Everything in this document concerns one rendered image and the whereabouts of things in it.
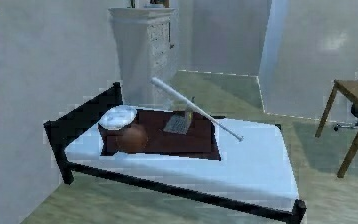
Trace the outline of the white baseball bat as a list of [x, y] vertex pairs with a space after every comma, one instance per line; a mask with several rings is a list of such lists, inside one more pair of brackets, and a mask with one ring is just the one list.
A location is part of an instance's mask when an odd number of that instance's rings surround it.
[[159, 78], [153, 77], [151, 79], [151, 83], [158, 89], [164, 91], [165, 93], [167, 93], [168, 95], [172, 96], [173, 98], [175, 98], [176, 100], [179, 100], [183, 103], [185, 103], [190, 109], [192, 109], [194, 112], [197, 112], [199, 114], [201, 114], [202, 116], [204, 116], [205, 118], [207, 118], [208, 120], [210, 120], [212, 123], [216, 124], [217, 126], [219, 126], [220, 128], [222, 128], [223, 130], [225, 130], [226, 132], [228, 132], [230, 135], [234, 136], [238, 141], [242, 141], [243, 137], [236, 134], [235, 132], [233, 132], [232, 130], [230, 130], [229, 128], [225, 127], [224, 125], [222, 125], [220, 122], [218, 122], [215, 118], [213, 118], [211, 115], [209, 115], [207, 112], [205, 112], [203, 109], [201, 109], [199, 106], [197, 106], [195, 103], [191, 102], [188, 98], [186, 98], [184, 95], [182, 95], [181, 93], [179, 93], [177, 90], [175, 90], [174, 88], [172, 88], [171, 86], [169, 86], [168, 84], [166, 84], [165, 82], [163, 82], [162, 80], [160, 80]]

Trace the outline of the dark red blanket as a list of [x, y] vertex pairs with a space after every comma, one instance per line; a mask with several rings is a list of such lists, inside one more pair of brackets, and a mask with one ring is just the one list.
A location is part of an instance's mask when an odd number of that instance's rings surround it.
[[[146, 147], [137, 153], [160, 154], [169, 156], [221, 160], [215, 137], [214, 125], [204, 116], [194, 112], [192, 123], [186, 135], [164, 132], [168, 120], [175, 114], [183, 115], [183, 111], [163, 112], [138, 109], [132, 124], [142, 125], [148, 135]], [[107, 130], [98, 124], [103, 141], [102, 156], [112, 156], [120, 151], [116, 141], [122, 130]]]

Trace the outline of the brown basketball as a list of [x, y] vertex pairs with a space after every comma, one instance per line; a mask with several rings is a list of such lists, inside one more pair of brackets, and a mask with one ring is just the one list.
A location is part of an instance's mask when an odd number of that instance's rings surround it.
[[146, 147], [148, 135], [142, 125], [132, 124], [117, 134], [116, 141], [120, 151], [137, 153]]

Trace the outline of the white chest of drawers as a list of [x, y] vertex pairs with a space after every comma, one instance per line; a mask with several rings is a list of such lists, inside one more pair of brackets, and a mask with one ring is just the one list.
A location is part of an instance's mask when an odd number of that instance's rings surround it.
[[165, 79], [172, 8], [110, 8], [125, 104], [163, 109], [168, 99], [151, 79]]

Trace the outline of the black framed white bed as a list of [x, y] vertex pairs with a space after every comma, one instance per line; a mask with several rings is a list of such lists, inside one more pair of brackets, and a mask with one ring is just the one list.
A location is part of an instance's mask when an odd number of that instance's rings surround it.
[[[212, 116], [243, 137], [215, 127], [221, 160], [117, 152], [102, 156], [101, 117], [125, 104], [120, 83], [55, 121], [44, 124], [65, 183], [76, 172], [180, 196], [286, 224], [300, 224], [300, 200], [280, 127]], [[133, 106], [136, 110], [174, 112]]]

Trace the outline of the brown wooden table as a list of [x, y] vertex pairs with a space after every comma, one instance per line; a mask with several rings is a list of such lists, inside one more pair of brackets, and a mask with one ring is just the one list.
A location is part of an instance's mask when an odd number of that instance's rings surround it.
[[[350, 113], [358, 119], [358, 81], [356, 80], [335, 80], [330, 96], [326, 103], [325, 109], [320, 119], [319, 126], [315, 132], [315, 137], [319, 138], [321, 136], [322, 130], [334, 103], [337, 92], [340, 92], [345, 96], [350, 102]], [[348, 170], [353, 158], [355, 157], [358, 151], [358, 131], [355, 135], [352, 144], [346, 153], [344, 160], [337, 172], [338, 178], [343, 178], [346, 171]]]

